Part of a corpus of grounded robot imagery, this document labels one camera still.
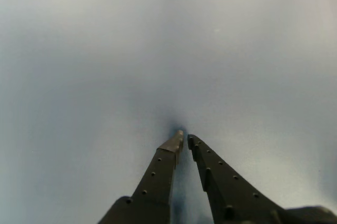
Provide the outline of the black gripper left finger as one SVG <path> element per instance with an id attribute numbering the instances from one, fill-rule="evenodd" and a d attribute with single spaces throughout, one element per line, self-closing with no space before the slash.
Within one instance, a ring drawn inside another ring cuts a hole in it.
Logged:
<path id="1" fill-rule="evenodd" d="M 174 172 L 183 149 L 178 130 L 160 145 L 131 196 L 119 198 L 99 223 L 170 223 Z"/>

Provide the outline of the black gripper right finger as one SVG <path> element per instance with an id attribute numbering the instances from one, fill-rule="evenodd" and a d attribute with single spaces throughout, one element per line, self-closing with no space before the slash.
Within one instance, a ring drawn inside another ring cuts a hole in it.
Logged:
<path id="1" fill-rule="evenodd" d="M 262 195 L 211 147 L 188 135 L 215 223 L 289 223 L 284 209 Z"/>

